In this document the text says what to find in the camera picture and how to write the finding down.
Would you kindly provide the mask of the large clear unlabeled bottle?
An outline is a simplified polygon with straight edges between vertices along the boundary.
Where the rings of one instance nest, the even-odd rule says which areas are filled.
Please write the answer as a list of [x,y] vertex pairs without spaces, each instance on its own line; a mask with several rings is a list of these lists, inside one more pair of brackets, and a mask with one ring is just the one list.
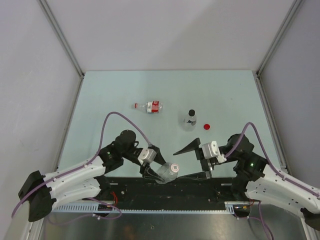
[[164,179],[164,181],[156,180],[158,184],[166,184],[166,183],[172,182],[178,177],[178,173],[171,172],[170,170],[171,164],[174,164],[174,163],[166,162],[156,171],[156,173]]

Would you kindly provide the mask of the small clear blue-label bottle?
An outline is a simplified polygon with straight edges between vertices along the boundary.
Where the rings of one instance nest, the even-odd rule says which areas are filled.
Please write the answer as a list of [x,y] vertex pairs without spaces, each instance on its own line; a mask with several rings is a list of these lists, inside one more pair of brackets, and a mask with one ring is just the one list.
[[182,129],[187,131],[187,132],[190,132],[190,131],[193,131],[195,129],[195,127],[196,127],[197,116],[196,116],[196,112],[195,112],[194,116],[189,116],[188,113],[187,113],[187,115],[184,117],[184,119],[182,121]]

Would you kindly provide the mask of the black bottle cap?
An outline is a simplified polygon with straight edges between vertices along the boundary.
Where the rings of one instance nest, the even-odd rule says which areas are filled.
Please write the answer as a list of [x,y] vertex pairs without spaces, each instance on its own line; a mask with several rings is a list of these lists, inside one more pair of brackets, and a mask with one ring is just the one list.
[[193,117],[193,116],[195,115],[195,111],[194,111],[193,109],[190,109],[190,110],[188,111],[188,115],[189,115],[190,117]]

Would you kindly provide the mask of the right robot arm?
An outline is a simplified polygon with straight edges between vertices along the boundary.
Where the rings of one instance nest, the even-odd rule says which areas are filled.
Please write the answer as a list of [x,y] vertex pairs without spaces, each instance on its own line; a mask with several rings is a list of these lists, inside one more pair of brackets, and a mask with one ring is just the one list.
[[237,201],[257,200],[287,210],[320,229],[320,190],[274,167],[267,158],[254,153],[254,145],[245,135],[232,135],[226,145],[216,141],[201,144],[196,138],[176,155],[195,152],[204,177],[212,178],[215,166],[235,162],[236,176],[230,187]]

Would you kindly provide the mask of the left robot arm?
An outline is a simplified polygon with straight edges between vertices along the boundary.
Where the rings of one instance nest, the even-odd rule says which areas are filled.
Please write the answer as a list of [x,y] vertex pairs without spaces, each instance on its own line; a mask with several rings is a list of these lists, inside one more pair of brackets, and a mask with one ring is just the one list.
[[124,160],[138,165],[145,179],[164,181],[151,169],[151,163],[165,164],[160,149],[153,144],[147,148],[138,147],[136,134],[124,130],[115,140],[100,149],[92,158],[62,171],[29,174],[18,197],[29,203],[28,221],[36,222],[46,217],[54,208],[80,199],[110,196],[111,187],[105,174],[116,170]]

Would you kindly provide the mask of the clear red-label bottle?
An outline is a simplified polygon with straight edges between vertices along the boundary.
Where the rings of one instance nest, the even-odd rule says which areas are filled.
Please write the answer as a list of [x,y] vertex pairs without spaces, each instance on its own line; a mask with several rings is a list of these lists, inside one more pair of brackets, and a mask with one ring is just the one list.
[[133,109],[147,114],[159,114],[163,109],[163,103],[158,100],[148,101],[147,103],[137,103],[132,105]]

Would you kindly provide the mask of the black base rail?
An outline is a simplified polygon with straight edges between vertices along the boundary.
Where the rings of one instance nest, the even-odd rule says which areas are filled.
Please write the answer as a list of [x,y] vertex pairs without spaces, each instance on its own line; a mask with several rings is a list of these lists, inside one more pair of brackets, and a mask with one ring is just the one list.
[[175,179],[166,184],[142,177],[107,177],[107,189],[97,200],[116,200],[121,210],[210,211],[223,210],[225,202],[248,202],[232,192],[233,178]]

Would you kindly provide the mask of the right aluminium frame post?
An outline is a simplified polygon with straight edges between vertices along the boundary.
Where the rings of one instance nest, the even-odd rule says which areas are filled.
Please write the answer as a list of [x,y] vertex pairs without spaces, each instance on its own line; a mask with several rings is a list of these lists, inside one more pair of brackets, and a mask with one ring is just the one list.
[[301,7],[305,3],[305,0],[294,0],[286,13],[282,23],[280,24],[279,29],[277,30],[267,52],[265,53],[261,63],[259,64],[257,70],[255,71],[256,75],[260,77],[265,70],[266,66],[272,59],[277,48],[280,46],[283,38],[285,37],[287,31],[295,20],[297,14],[299,13]]

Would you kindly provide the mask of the aluminium frame post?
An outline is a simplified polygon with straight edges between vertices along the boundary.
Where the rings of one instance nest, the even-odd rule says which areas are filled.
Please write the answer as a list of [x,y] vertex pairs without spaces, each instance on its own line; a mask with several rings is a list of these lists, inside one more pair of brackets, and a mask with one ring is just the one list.
[[283,38],[285,37],[287,31],[295,20],[297,14],[299,13],[301,7],[305,3],[305,0],[294,0],[286,13],[282,23],[280,24],[279,29],[277,30],[267,52],[265,53],[261,63],[259,64],[257,70],[255,71],[256,75],[260,77],[265,70],[266,66],[272,59],[277,48],[280,46]]
[[69,61],[71,62],[73,68],[75,69],[76,73],[78,76],[82,79],[85,75],[83,72],[78,60],[76,59],[76,56],[69,45],[61,27],[60,24],[58,23],[49,3],[47,0],[37,0],[44,16],[46,17],[49,25],[51,26],[54,34],[56,35],[56,38],[61,44],[62,49],[64,50],[66,56],[68,57]]

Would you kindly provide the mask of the left aluminium frame post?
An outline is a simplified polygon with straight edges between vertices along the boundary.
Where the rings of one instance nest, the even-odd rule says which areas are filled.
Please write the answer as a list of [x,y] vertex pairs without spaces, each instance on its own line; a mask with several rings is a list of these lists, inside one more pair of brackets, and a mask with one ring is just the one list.
[[44,16],[46,17],[49,25],[51,26],[54,34],[56,35],[56,38],[61,44],[62,49],[64,50],[66,56],[68,57],[69,61],[71,62],[73,68],[75,69],[76,73],[78,76],[82,79],[85,75],[83,72],[78,60],[76,59],[76,56],[69,45],[61,27],[60,24],[58,23],[49,3],[47,0],[37,0]]

